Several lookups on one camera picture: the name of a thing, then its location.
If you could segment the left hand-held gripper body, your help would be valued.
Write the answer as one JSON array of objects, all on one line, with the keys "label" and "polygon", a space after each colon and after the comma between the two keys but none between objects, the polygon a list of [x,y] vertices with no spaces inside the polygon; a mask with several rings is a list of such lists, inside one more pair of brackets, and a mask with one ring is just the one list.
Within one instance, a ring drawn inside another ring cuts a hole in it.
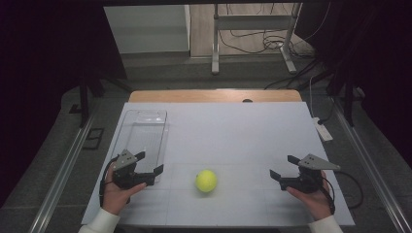
[{"label": "left hand-held gripper body", "polygon": [[121,189],[129,189],[137,184],[145,183],[147,186],[155,184],[155,174],[137,173],[135,154],[124,150],[118,157],[113,167],[113,182]]}]

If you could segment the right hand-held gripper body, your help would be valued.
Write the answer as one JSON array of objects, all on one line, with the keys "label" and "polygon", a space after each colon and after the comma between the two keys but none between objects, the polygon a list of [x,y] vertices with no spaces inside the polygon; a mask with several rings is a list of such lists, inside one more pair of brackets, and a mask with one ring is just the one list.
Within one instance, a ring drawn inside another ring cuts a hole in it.
[{"label": "right hand-held gripper body", "polygon": [[309,153],[300,159],[298,164],[299,175],[296,178],[281,178],[279,184],[282,190],[288,187],[303,193],[314,193],[323,186],[322,172],[324,170],[339,171],[340,166]]}]

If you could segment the clear plastic container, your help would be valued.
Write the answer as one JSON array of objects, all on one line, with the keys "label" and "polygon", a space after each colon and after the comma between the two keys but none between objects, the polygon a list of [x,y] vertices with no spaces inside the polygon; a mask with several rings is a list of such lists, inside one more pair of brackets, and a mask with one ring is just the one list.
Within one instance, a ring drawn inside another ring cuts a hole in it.
[{"label": "clear plastic container", "polygon": [[137,162],[137,173],[151,173],[154,168],[163,165],[166,139],[167,112],[161,110],[128,110],[120,121],[119,133],[114,141],[112,157],[128,150],[132,154],[146,153],[144,159]]}]

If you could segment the yellow tennis ball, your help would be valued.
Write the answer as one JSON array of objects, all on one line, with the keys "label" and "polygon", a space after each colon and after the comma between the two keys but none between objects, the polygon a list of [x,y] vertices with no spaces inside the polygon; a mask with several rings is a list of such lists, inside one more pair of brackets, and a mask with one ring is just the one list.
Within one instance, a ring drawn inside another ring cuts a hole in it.
[{"label": "yellow tennis ball", "polygon": [[213,191],[217,186],[217,182],[217,176],[211,170],[202,170],[195,178],[196,188],[205,193]]}]

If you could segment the person's right hand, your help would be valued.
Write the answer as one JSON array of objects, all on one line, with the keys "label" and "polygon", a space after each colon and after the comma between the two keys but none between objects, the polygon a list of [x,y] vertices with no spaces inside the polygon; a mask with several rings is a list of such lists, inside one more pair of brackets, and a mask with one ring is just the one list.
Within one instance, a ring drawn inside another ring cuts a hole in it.
[{"label": "person's right hand", "polygon": [[303,193],[292,187],[287,188],[287,192],[293,197],[300,200],[304,206],[308,209],[312,218],[317,221],[331,216],[331,210],[328,198],[329,187],[326,181],[326,173],[322,172],[323,187],[314,193]]}]

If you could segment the person's left hand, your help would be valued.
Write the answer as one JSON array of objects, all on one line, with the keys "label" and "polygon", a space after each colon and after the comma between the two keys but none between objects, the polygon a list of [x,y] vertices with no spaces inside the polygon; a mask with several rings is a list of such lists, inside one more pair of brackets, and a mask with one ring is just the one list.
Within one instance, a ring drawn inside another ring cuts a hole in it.
[{"label": "person's left hand", "polygon": [[125,207],[128,199],[147,185],[137,184],[129,189],[121,189],[113,182],[113,165],[110,165],[104,182],[102,209],[106,212],[118,216]]}]

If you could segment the white power strip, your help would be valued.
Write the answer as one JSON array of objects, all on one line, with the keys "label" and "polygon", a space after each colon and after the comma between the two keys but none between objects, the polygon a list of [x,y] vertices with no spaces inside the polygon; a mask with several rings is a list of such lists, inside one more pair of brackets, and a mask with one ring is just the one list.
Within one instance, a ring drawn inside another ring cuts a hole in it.
[{"label": "white power strip", "polygon": [[333,137],[331,136],[331,134],[328,132],[328,130],[326,129],[326,127],[323,124],[320,124],[320,119],[318,117],[314,117],[313,118],[313,123],[315,125],[316,130],[318,131],[318,134],[320,136],[320,138],[324,141],[324,142],[328,142],[328,141],[332,141]]}]

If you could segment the black stand leg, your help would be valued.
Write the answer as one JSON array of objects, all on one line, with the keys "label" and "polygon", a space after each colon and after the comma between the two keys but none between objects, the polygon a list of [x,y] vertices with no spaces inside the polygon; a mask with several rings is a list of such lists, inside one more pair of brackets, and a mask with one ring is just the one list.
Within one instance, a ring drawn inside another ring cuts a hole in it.
[{"label": "black stand leg", "polygon": [[70,114],[80,114],[81,123],[80,127],[84,128],[87,121],[89,120],[89,104],[88,104],[88,93],[94,97],[102,97],[105,93],[102,80],[114,84],[115,86],[125,90],[128,93],[133,91],[133,88],[125,83],[122,83],[118,79],[111,78],[103,73],[98,73],[96,77],[80,75],[79,77],[79,93],[80,93],[80,103],[74,104],[69,113]]},{"label": "black stand leg", "polygon": [[335,74],[329,82],[326,93],[329,96],[337,97],[340,92],[343,92],[341,97],[343,101],[343,116],[350,126],[354,126],[353,121],[353,103],[359,100],[359,97],[354,95],[355,83],[350,75]]}]

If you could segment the wooden table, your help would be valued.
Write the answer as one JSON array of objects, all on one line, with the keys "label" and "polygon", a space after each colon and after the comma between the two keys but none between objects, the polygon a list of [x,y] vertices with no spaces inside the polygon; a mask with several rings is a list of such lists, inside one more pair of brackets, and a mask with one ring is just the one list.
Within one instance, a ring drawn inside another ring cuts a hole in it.
[{"label": "wooden table", "polygon": [[244,99],[253,103],[302,101],[296,90],[137,90],[129,96],[130,103],[241,103]]}]

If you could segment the dark curtain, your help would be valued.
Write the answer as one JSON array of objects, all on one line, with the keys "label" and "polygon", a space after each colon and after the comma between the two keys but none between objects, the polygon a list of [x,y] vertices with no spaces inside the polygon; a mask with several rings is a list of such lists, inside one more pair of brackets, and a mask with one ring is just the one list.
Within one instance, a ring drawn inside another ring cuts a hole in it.
[{"label": "dark curtain", "polygon": [[362,107],[412,167],[412,0],[311,0],[295,34],[335,73],[327,92],[360,88]]},{"label": "dark curtain", "polygon": [[48,136],[62,95],[125,70],[105,9],[81,0],[0,0],[0,208]]}]

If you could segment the white cabinet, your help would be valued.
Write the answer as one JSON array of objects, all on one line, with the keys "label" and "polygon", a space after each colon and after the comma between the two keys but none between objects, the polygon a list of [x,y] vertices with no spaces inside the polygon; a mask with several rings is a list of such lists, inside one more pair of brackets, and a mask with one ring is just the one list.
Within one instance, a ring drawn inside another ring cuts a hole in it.
[{"label": "white cabinet", "polygon": [[105,7],[120,53],[189,51],[189,6]]}]

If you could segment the black rectangular floor frame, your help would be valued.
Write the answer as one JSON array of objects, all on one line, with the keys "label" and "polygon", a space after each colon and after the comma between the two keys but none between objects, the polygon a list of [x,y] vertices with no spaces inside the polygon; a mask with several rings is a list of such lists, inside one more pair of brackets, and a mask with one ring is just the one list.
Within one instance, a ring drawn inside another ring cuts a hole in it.
[{"label": "black rectangular floor frame", "polygon": [[84,150],[98,150],[103,139],[104,128],[91,128],[83,144]]}]

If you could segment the aluminium floor rail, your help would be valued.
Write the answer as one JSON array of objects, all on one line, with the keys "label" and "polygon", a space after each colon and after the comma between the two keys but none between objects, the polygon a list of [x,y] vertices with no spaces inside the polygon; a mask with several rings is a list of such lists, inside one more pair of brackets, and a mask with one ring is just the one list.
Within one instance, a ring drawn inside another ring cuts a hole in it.
[{"label": "aluminium floor rail", "polygon": [[73,167],[77,161],[80,151],[82,150],[82,145],[86,140],[87,133],[89,132],[93,121],[94,117],[91,116],[78,130],[76,138],[66,153],[63,162],[61,163],[59,170],[51,183],[51,187],[49,188],[49,191],[47,192],[37,215],[34,217],[28,233],[46,232],[52,218],[52,214],[54,213],[56,205],[72,173]]},{"label": "aluminium floor rail", "polygon": [[345,133],[349,137],[360,163],[365,169],[365,173],[371,180],[374,189],[376,190],[386,212],[395,226],[397,233],[412,233],[412,223],[406,219],[404,211],[395,199],[390,187],[379,173],[377,166],[372,160],[372,157],[361,140],[356,128],[351,126],[348,120],[344,117],[343,107],[338,101],[334,102],[334,111],[336,112]]}]

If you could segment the white metal stand frame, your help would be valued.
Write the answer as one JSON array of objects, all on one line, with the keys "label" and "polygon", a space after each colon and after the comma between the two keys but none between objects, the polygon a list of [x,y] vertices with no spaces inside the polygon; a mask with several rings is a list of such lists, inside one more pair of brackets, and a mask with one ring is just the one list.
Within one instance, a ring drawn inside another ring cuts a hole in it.
[{"label": "white metal stand frame", "polygon": [[283,56],[285,64],[291,74],[297,72],[290,55],[289,45],[292,34],[297,22],[298,13],[301,4],[294,3],[292,12],[289,16],[220,16],[218,5],[214,5],[214,43],[212,52],[212,74],[217,75],[220,72],[219,61],[219,32],[221,30],[286,30],[287,34],[284,43],[280,46],[279,51]]}]

